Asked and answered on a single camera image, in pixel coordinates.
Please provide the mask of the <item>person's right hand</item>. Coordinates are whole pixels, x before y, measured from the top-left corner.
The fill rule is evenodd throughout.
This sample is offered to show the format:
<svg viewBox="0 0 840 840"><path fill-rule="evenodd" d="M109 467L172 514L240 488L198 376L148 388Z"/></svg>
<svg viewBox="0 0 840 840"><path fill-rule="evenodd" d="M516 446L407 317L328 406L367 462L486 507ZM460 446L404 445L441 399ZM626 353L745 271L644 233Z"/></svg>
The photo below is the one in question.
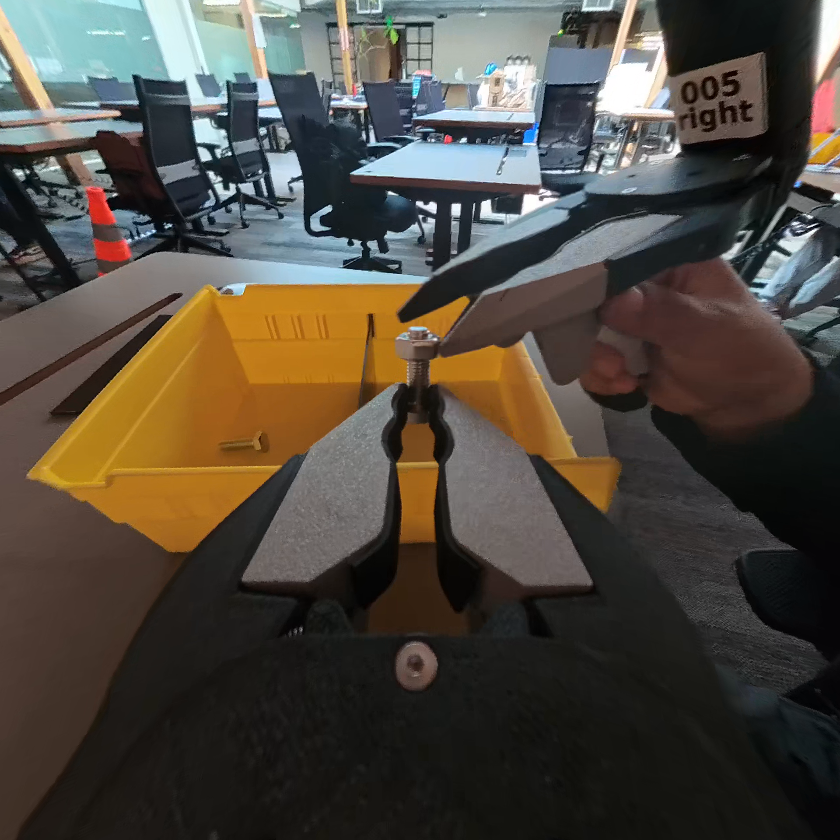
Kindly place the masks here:
<svg viewBox="0 0 840 840"><path fill-rule="evenodd" d="M641 389L647 400L718 439L745 439L810 401L812 362L721 259L669 269L607 301L602 323L640 340L646 374L594 345L582 387L599 396Z"/></svg>

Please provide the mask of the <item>green plant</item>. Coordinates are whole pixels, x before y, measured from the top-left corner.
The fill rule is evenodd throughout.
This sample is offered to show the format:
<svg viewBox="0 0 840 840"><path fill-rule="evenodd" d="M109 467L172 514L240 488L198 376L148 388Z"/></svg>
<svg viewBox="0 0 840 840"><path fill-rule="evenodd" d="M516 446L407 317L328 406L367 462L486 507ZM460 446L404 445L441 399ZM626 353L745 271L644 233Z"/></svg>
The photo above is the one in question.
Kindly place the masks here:
<svg viewBox="0 0 840 840"><path fill-rule="evenodd" d="M396 48L400 43L400 30L395 26L392 17L386 16L384 21L378 23L355 24L353 34L357 60L370 62L369 55L382 53L385 58L379 61L385 60L389 65L393 63Z"/></svg>

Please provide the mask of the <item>wooden office desk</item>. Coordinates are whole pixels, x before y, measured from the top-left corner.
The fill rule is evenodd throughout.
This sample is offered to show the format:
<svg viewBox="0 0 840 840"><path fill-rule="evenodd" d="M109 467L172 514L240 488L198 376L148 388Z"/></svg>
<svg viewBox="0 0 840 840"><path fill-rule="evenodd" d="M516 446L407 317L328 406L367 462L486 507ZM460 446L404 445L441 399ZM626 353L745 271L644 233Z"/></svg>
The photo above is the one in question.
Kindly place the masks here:
<svg viewBox="0 0 840 840"><path fill-rule="evenodd" d="M452 258L453 205L459 206L460 254L470 244L475 206L541 190L538 151L532 145L418 141L362 166L350 174L350 181L435 205L433 269Z"/></svg>
<svg viewBox="0 0 840 840"><path fill-rule="evenodd" d="M432 130L435 134L451 137L453 141L468 143L494 139L521 143L524 134L536 123L533 112L481 109L447 109L413 117L413 126L417 130Z"/></svg>
<svg viewBox="0 0 840 840"><path fill-rule="evenodd" d="M114 131L125 137L139 138L143 128L137 122L94 119L78 122L48 122L1 130L3 192L33 240L45 251L53 273L57 276L58 287L63 291L79 287L81 280L76 268L40 218L36 205L29 197L25 186L13 173L13 166L24 163L28 158L68 158L84 151L93 151L96 148L96 136L100 131Z"/></svg>

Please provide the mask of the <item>orange traffic cone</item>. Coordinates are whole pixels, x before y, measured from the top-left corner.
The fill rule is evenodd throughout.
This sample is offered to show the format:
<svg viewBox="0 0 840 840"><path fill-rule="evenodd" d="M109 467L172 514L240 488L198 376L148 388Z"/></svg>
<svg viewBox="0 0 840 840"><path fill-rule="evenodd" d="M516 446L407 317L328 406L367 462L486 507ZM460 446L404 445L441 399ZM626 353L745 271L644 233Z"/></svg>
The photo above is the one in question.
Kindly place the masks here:
<svg viewBox="0 0 840 840"><path fill-rule="evenodd" d="M117 225L104 190L99 186L90 185L86 193L98 276L103 277L129 265L133 259L132 251Z"/></svg>

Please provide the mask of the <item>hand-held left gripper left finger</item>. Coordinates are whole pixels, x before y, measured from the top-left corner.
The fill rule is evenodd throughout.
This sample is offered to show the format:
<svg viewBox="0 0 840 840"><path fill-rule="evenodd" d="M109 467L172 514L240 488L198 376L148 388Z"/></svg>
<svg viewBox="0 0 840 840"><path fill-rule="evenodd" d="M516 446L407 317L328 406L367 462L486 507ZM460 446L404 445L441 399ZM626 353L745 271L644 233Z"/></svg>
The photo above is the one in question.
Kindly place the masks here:
<svg viewBox="0 0 840 840"><path fill-rule="evenodd" d="M365 610L396 575L403 385L310 447L241 579L262 594Z"/></svg>

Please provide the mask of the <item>cardboard box stack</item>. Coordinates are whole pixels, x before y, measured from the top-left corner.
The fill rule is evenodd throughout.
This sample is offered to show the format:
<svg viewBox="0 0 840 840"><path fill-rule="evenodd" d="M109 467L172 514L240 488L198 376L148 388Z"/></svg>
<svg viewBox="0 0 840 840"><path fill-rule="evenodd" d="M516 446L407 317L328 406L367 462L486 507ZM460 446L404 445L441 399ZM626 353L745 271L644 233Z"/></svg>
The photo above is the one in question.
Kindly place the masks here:
<svg viewBox="0 0 840 840"><path fill-rule="evenodd" d="M538 67L532 58L509 56L503 67L487 67L474 109L535 112L540 89Z"/></svg>

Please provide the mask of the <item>person's leg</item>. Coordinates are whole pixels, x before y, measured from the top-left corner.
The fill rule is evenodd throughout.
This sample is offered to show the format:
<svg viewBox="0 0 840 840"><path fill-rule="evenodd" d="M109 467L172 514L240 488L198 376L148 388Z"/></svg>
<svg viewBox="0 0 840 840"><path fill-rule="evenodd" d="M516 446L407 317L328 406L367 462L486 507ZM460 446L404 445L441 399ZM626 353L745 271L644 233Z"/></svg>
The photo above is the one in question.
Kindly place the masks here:
<svg viewBox="0 0 840 840"><path fill-rule="evenodd" d="M839 838L838 718L716 667L753 750L817 838Z"/></svg>

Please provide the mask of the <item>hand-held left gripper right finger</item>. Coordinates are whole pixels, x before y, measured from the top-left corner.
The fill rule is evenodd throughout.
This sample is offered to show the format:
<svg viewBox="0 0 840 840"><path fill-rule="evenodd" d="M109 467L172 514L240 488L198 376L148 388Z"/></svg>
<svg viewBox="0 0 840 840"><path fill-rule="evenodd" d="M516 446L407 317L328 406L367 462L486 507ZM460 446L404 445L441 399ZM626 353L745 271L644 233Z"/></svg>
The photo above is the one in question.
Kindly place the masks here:
<svg viewBox="0 0 840 840"><path fill-rule="evenodd" d="M594 582L532 458L514 439L435 385L437 577L457 613L584 595Z"/></svg>

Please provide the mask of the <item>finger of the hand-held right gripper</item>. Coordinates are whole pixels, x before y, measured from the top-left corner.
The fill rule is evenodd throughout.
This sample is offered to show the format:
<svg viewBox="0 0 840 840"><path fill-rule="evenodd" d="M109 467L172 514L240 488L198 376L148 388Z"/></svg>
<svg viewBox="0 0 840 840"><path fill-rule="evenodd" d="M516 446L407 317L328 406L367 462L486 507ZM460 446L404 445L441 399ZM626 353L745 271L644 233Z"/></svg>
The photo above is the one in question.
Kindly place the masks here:
<svg viewBox="0 0 840 840"><path fill-rule="evenodd" d="M545 360L585 360L608 298L645 280L644 252L661 245L677 215L633 215L596 225L551 257L519 271L471 302L441 339L445 358L507 348L531 334Z"/></svg>
<svg viewBox="0 0 840 840"><path fill-rule="evenodd" d="M493 238L435 268L427 281L397 312L400 322L414 322L460 298L473 298L553 255L574 236L605 221L609 203L577 192L523 215Z"/></svg>

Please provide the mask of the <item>black patterned card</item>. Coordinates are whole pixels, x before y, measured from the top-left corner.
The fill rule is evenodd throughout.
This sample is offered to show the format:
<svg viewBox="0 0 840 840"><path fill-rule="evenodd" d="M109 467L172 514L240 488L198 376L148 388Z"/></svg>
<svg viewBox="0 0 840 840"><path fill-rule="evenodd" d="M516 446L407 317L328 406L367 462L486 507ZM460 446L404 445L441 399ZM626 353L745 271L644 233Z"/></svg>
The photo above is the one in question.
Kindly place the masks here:
<svg viewBox="0 0 840 840"><path fill-rule="evenodd" d="M154 317L149 324L138 331L131 340L99 366L86 380L79 384L64 400L52 408L49 415L54 418L78 417L125 366L162 330L172 318L168 314Z"/></svg>

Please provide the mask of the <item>black office chair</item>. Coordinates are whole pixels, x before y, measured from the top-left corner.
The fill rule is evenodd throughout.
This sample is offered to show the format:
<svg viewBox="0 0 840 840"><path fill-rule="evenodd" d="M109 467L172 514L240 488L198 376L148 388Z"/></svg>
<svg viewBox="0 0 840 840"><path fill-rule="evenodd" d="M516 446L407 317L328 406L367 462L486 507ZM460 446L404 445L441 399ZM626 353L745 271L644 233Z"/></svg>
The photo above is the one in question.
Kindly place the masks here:
<svg viewBox="0 0 840 840"><path fill-rule="evenodd" d="M378 144L406 145L419 140L413 130L412 82L363 82L364 98Z"/></svg>
<svg viewBox="0 0 840 840"><path fill-rule="evenodd" d="M586 170L592 149L596 105L602 84L546 83L537 139L540 197L564 197L598 177Z"/></svg>
<svg viewBox="0 0 840 840"><path fill-rule="evenodd" d="M247 205L275 212L288 203L275 193L270 163L262 143L259 127L259 96L254 82L226 82L227 148L214 158L213 171L224 188L232 187L242 228L248 228Z"/></svg>
<svg viewBox="0 0 840 840"><path fill-rule="evenodd" d="M143 210L158 240L147 255L197 249L230 257L231 249L223 242L226 232L211 234L203 224L212 222L223 206L198 148L186 83L133 75L133 85L143 125L142 146L159 193L146 201Z"/></svg>
<svg viewBox="0 0 840 840"><path fill-rule="evenodd" d="M359 244L360 255L345 260L345 269L400 274L402 262L385 257L386 236L417 223L415 203L383 187L352 183L351 174L369 160L367 146L352 124L329 119L312 73L271 73L268 79L301 168L307 234Z"/></svg>

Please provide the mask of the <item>yellow divided plastic bin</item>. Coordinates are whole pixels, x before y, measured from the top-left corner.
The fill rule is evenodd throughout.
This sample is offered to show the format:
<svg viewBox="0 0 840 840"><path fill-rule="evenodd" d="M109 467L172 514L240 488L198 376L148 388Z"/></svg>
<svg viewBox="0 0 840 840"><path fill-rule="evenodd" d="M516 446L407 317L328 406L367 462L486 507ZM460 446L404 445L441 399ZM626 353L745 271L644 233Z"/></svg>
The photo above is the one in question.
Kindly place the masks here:
<svg viewBox="0 0 840 840"><path fill-rule="evenodd" d="M207 286L134 355L29 471L171 553L188 553L294 455L403 383L396 312L417 285ZM432 383L540 455L601 511L621 467L574 452L523 343L432 366ZM267 436L267 455L228 440ZM397 467L401 543L434 542L438 477L427 427Z"/></svg>

